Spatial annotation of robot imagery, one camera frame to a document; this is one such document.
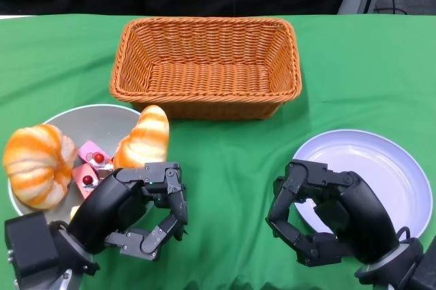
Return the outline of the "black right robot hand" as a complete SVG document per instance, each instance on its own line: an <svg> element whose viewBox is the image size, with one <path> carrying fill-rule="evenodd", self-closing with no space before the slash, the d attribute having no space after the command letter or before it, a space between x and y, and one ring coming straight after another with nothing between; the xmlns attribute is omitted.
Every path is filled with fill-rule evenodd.
<svg viewBox="0 0 436 290"><path fill-rule="evenodd" d="M374 263L399 245L392 221L370 186L355 172L334 172L327 164L293 160L273 185L266 216L273 236L282 239L298 263L313 267L353 256ZM289 221L292 204L315 202L314 211L330 230L303 234Z"/></svg>

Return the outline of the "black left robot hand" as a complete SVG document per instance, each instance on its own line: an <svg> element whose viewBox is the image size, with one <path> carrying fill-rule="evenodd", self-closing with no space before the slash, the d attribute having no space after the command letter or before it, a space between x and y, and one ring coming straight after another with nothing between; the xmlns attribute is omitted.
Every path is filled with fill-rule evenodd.
<svg viewBox="0 0 436 290"><path fill-rule="evenodd" d="M150 231L134 229L149 203L169 209L168 216ZM170 238L182 240L187 219L180 165L147 163L111 172L80 205L67 232L90 254L117 246L124 255L155 261Z"/></svg>

